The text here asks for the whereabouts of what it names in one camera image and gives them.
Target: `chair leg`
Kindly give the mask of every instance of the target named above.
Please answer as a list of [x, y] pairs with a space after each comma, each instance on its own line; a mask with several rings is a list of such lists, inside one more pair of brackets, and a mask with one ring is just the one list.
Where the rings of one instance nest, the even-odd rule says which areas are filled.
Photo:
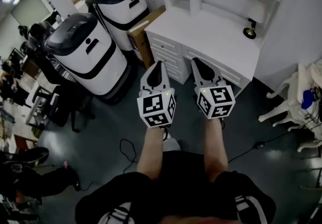
[[292, 118], [292, 117], [287, 116], [286, 118], [284, 118], [284, 119], [282, 119], [282, 120], [280, 120], [280, 121], [275, 122], [275, 123], [273, 124], [273, 127], [275, 127], [275, 126], [277, 126], [277, 125], [279, 125], [279, 124], [284, 124], [284, 123], [290, 122], [290, 121], [292, 121], [292, 120], [293, 120], [293, 118]]
[[297, 151], [300, 153], [304, 148], [317, 148], [321, 145], [322, 145], [322, 141], [303, 142], [297, 148]]
[[79, 129], [75, 129], [75, 111], [74, 110], [71, 112], [71, 129], [75, 133], [79, 133]]
[[289, 109], [289, 106], [287, 104], [287, 101], [283, 101], [280, 105], [278, 105], [275, 109], [271, 110], [265, 115], [259, 116], [258, 121], [263, 122], [264, 120], [274, 117], [278, 114], [281, 114]]
[[268, 99], [272, 99], [272, 98], [274, 98], [274, 97], [276, 97], [277, 95], [279, 95], [279, 93], [286, 87], [286, 86], [288, 86], [288, 85], [290, 85], [290, 83], [291, 83], [291, 80], [292, 80], [292, 77], [290, 77], [289, 79], [286, 79], [286, 80], [284, 80], [279, 86], [278, 86], [278, 88], [276, 89], [276, 91], [275, 92], [273, 92], [273, 93], [267, 93], [266, 94], [266, 98], [268, 98]]
[[288, 129], [287, 129], [287, 131], [291, 131], [292, 129], [298, 129], [299, 127], [300, 127], [301, 125], [292, 125], [292, 126], [290, 126]]

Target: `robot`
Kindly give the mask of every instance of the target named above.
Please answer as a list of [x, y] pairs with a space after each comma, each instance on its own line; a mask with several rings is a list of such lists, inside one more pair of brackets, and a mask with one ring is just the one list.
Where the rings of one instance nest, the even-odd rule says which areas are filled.
[[[208, 119], [227, 117], [235, 104], [230, 85], [219, 69], [206, 60], [193, 58], [197, 105]], [[139, 114], [148, 127], [170, 126], [176, 109], [175, 89], [170, 87], [167, 69], [162, 61], [153, 64], [143, 75], [137, 98]]]

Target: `white chair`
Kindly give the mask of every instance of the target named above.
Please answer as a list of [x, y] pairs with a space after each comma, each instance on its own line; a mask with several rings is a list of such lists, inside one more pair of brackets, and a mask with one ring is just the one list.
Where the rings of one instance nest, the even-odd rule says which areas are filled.
[[288, 131], [304, 126], [314, 133], [315, 141], [301, 143], [297, 151], [301, 152], [303, 148], [314, 148], [322, 145], [322, 125], [318, 119], [319, 115], [319, 101], [314, 102], [308, 109], [301, 108], [303, 100], [303, 92], [309, 90], [313, 86], [322, 86], [322, 60], [315, 65], [312, 64], [306, 69], [301, 64], [298, 64], [298, 72], [294, 73], [290, 78], [283, 81], [274, 93], [268, 93], [267, 98], [271, 99], [277, 96], [284, 88], [289, 86], [287, 91], [287, 99], [272, 111], [258, 118], [260, 122], [276, 116], [287, 111], [287, 116], [283, 120], [277, 121], [273, 124], [283, 124], [286, 122], [293, 122], [296, 126], [291, 126]]

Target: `black cable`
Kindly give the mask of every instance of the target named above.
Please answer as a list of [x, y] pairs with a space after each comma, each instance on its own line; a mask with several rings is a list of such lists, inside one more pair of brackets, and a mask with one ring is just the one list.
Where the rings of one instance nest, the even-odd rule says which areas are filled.
[[226, 127], [225, 121], [223, 121], [223, 118], [220, 118], [220, 123], [221, 123], [221, 130], [223, 130]]
[[[315, 118], [311, 119], [310, 121], [306, 122], [305, 124], [303, 124], [302, 126], [300, 126], [300, 127], [298, 127], [298, 128], [295, 128], [294, 130], [297, 130], [297, 129], [300, 129], [300, 128], [304, 127], [306, 124], [310, 123], [311, 121], [314, 121], [314, 119], [315, 119]], [[310, 129], [309, 129], [309, 131], [310, 131], [310, 130], [312, 130], [312, 129], [314, 129], [314, 128], [316, 128], [316, 127], [318, 127], [318, 126], [320, 126], [320, 125], [322, 125], [322, 123], [320, 123], [320, 124], [318, 124], [318, 125], [316, 125], [316, 126], [314, 126], [314, 127], [310, 128]], [[252, 150], [254, 150], [254, 149], [259, 149], [259, 148], [263, 147], [263, 146], [264, 146], [266, 143], [268, 143], [268, 142], [272, 142], [272, 141], [274, 141], [274, 140], [276, 140], [276, 139], [278, 139], [278, 138], [280, 138], [280, 137], [282, 137], [282, 136], [285, 136], [285, 135], [287, 135], [287, 134], [290, 134], [290, 132], [283, 133], [283, 134], [281, 134], [281, 135], [279, 135], [279, 136], [277, 136], [277, 137], [274, 137], [274, 138], [272, 138], [272, 139], [269, 139], [269, 140], [266, 140], [266, 141], [263, 141], [263, 142], [258, 142], [258, 143], [256, 143], [256, 144], [254, 144], [254, 146], [253, 146], [251, 149], [249, 149], [249, 150], [247, 150], [246, 152], [244, 152], [244, 153], [242, 153], [242, 154], [240, 154], [240, 155], [238, 155], [238, 156], [236, 156], [236, 157], [232, 158], [231, 160], [229, 160], [229, 161], [228, 161], [228, 163], [230, 163], [230, 162], [232, 162], [232, 161], [234, 161], [234, 160], [236, 160], [236, 159], [238, 159], [238, 158], [240, 158], [240, 157], [244, 156], [245, 154], [247, 154], [247, 153], [251, 152], [251, 151], [252, 151]]]
[[168, 139], [168, 129], [167, 129], [167, 127], [166, 127], [166, 126], [164, 127], [164, 129], [165, 129], [165, 132], [166, 132], [166, 136], [165, 136], [165, 138], [163, 139], [163, 141], [165, 141], [165, 140], [167, 140], [167, 139]]
[[[124, 153], [123, 151], [122, 151], [122, 142], [123, 141], [127, 141], [127, 142], [129, 142], [131, 145], [132, 145], [132, 148], [133, 148], [133, 151], [134, 151], [134, 157], [133, 157], [133, 159], [130, 159], [127, 155], [126, 155], [126, 153]], [[135, 158], [136, 158], [136, 150], [135, 150], [135, 147], [134, 147], [134, 144], [131, 142], [131, 141], [129, 141], [128, 139], [121, 139], [120, 140], [120, 152], [128, 159], [128, 161], [131, 163], [128, 167], [126, 167], [124, 170], [123, 170], [123, 174], [125, 174], [125, 171], [127, 171], [132, 165], [133, 165], [133, 163], [138, 163], [137, 161], [135, 161]]]
[[250, 152], [250, 151], [252, 151], [253, 149], [254, 149], [254, 147], [253, 147], [253, 148], [251, 148], [251, 149], [249, 149], [248, 151], [246, 151], [246, 152], [244, 152], [244, 153], [242, 153], [242, 154], [240, 154], [240, 155], [236, 156], [235, 158], [232, 158], [228, 163], [232, 162], [233, 160], [236, 160], [236, 159], [240, 158], [241, 156], [244, 156], [245, 154], [249, 153], [249, 152]]
[[65, 166], [63, 166], [63, 165], [41, 165], [41, 166], [32, 167], [32, 169], [34, 169], [34, 168], [44, 168], [44, 167], [65, 167]]
[[81, 188], [81, 191], [88, 191], [88, 190], [89, 190], [89, 188], [91, 187], [91, 185], [93, 185], [93, 184], [97, 184], [97, 185], [99, 185], [100, 187], [101, 187], [101, 186], [103, 186], [102, 184], [99, 184], [99, 183], [96, 183], [96, 182], [91, 182], [91, 183], [89, 184], [89, 186], [88, 186], [86, 189], [82, 189], [82, 188]]

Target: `black robot stripe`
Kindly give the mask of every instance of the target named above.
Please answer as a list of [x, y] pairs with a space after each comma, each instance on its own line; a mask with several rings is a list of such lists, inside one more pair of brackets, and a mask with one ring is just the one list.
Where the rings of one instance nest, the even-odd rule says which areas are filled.
[[127, 23], [127, 24], [120, 24], [117, 22], [114, 22], [113, 20], [109, 19], [108, 17], [106, 17], [100, 7], [97, 5], [98, 10], [100, 11], [101, 16], [107, 21], [109, 22], [111, 25], [115, 26], [117, 29], [120, 29], [122, 31], [127, 31], [130, 28], [132, 28], [136, 23], [140, 22], [144, 17], [146, 17], [149, 13], [150, 10], [148, 7], [146, 7], [146, 9], [140, 14], [138, 15], [136, 18], [134, 18], [131, 22]]
[[110, 60], [111, 56], [114, 54], [116, 49], [116, 44], [115, 42], [112, 40], [111, 46], [109, 47], [109, 49], [105, 52], [104, 56], [100, 59], [100, 61], [93, 67], [93, 69], [91, 71], [89, 71], [88, 73], [79, 73], [76, 72], [70, 68], [68, 68], [67, 66], [65, 66], [64, 64], [62, 64], [60, 62], [60, 64], [62, 64], [64, 66], [64, 68], [66, 68], [68, 71], [72, 72], [74, 75], [82, 78], [82, 79], [93, 79], [94, 77], [96, 77], [99, 72], [103, 69], [103, 67], [106, 65], [106, 63]]

